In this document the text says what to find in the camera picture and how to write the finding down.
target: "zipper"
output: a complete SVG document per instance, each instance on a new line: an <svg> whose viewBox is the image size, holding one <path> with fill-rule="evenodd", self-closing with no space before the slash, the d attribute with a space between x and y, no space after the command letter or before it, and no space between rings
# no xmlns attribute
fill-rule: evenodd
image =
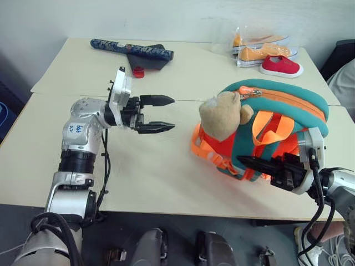
<svg viewBox="0 0 355 266"><path fill-rule="evenodd" d="M323 122L326 122L324 113L321 109L309 103L308 101L305 101L291 94L284 93L281 91L276 91L276 90L261 89L256 87L247 87L247 86L241 86L238 92L240 94L241 100L262 96L270 100L281 101L283 103L290 104L294 107L298 107L303 110L306 110L311 114L313 114L314 116L322 119Z"/></svg>

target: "white wall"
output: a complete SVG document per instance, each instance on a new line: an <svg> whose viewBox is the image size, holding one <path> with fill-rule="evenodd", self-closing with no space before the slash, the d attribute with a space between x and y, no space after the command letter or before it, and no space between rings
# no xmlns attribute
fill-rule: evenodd
<svg viewBox="0 0 355 266"><path fill-rule="evenodd" d="M208 42L216 17L282 28L321 67L354 16L355 0L0 0L0 80L26 99L66 37Z"/></svg>

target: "table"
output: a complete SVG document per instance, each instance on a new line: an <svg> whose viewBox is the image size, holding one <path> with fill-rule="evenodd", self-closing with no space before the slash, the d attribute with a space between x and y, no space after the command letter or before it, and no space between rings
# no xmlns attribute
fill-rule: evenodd
<svg viewBox="0 0 355 266"><path fill-rule="evenodd" d="M320 94L329 105L340 105L304 48L299 49L296 59L304 67L304 73L298 78L286 79L262 74L257 66L238 68L232 59L210 52L207 43L122 42L137 45L161 43L175 52L173 61L161 71L146 71L144 78L133 79L134 96L165 94L176 100L204 101L234 82L259 78L297 85ZM107 96L109 80L115 79L116 70L121 65L132 76L126 55L95 50L90 46L90 39L69 38L32 92Z"/></svg>
<svg viewBox="0 0 355 266"><path fill-rule="evenodd" d="M62 127L77 96L34 94L0 148L0 203L45 205L60 159ZM199 122L198 101L177 101L144 109L147 121L176 128L156 135L111 128L110 193L102 209L193 214L254 219L309 220L317 206L307 195L294 195L267 181L238 181L190 152L190 137ZM354 169L355 125L345 108L330 106L326 167ZM97 157L94 190L104 172ZM328 215L329 208L322 215ZM336 213L335 219L341 219Z"/></svg>

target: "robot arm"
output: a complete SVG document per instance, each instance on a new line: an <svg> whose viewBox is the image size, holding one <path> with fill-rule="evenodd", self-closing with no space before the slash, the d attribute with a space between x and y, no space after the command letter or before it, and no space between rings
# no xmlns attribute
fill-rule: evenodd
<svg viewBox="0 0 355 266"><path fill-rule="evenodd" d="M144 124L141 113L145 105L164 106L173 103L172 98L163 95L130 98L131 78L125 75L124 68L117 71L115 82L111 83L108 101L78 100L63 127L61 162L53 176L45 214L60 214L69 224L67 232L70 230L72 236L62 236L61 217L43 214L43 217L48 217L46 224L33 226L35 234L26 241L13 266L69 266L73 261L68 248L70 239L74 239L72 242L75 242L77 250L81 250L81 225L94 220L98 210L96 193L90 188L94 186L94 163L103 130L118 126L149 134L168 131L175 126L166 122Z"/></svg>
<svg viewBox="0 0 355 266"><path fill-rule="evenodd" d="M300 156L284 154L283 157L266 161L257 157L239 156L248 168L271 176L271 185L296 194L305 192L319 204L314 169L310 161L324 167L324 140L318 128L298 133ZM318 173L325 204L334 204L335 210L344 218L345 243L355 258L355 175L342 168L324 168Z"/></svg>

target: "clear plastic bag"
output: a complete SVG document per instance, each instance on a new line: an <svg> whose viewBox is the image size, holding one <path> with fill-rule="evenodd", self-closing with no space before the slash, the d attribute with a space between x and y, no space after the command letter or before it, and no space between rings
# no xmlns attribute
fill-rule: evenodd
<svg viewBox="0 0 355 266"><path fill-rule="evenodd" d="M291 60L294 59L298 49L287 46L290 36L276 32L262 26L237 28L232 45L232 52L237 54L237 66L260 65L268 55L284 55Z"/></svg>
<svg viewBox="0 0 355 266"><path fill-rule="evenodd" d="M232 46L236 35L236 23L226 18L213 18L210 50L215 54L233 56Z"/></svg>

